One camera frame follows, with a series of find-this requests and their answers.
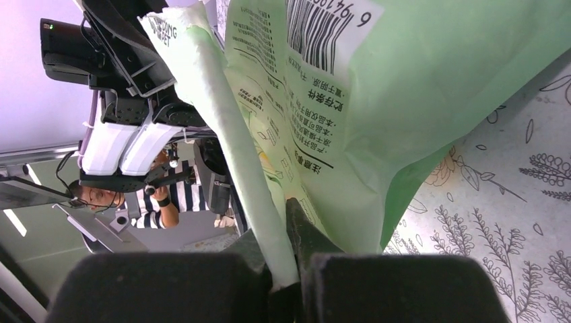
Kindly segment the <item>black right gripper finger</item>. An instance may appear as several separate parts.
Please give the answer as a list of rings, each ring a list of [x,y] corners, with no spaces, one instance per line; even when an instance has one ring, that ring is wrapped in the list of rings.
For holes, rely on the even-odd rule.
[[[295,198],[286,201],[286,227],[302,283],[323,285],[323,269],[329,255],[343,250],[309,221]]]

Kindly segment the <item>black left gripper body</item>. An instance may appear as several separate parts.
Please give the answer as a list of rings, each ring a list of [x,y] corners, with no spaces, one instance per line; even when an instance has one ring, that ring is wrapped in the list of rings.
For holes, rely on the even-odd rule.
[[[105,91],[102,122],[140,127],[146,119],[173,127],[204,127],[195,107],[180,100],[175,78],[139,18],[160,13],[166,1],[82,1],[84,17],[97,35],[109,76],[90,75],[89,86]]]

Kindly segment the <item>green cat litter bag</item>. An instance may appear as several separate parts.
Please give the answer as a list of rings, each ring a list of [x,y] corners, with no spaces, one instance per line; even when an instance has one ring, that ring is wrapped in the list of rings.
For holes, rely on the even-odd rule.
[[[139,17],[215,131],[275,288],[298,281],[285,201],[377,253],[452,143],[570,48],[569,1],[231,1]]]

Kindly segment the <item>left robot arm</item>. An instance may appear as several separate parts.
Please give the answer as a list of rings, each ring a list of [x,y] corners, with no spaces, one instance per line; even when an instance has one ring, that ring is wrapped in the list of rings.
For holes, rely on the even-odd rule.
[[[213,131],[195,107],[180,100],[175,78],[158,54],[182,34],[167,22],[165,1],[82,1],[82,35],[98,62],[88,69],[95,102],[77,159],[79,182],[116,192],[157,188],[182,180],[173,145]]]

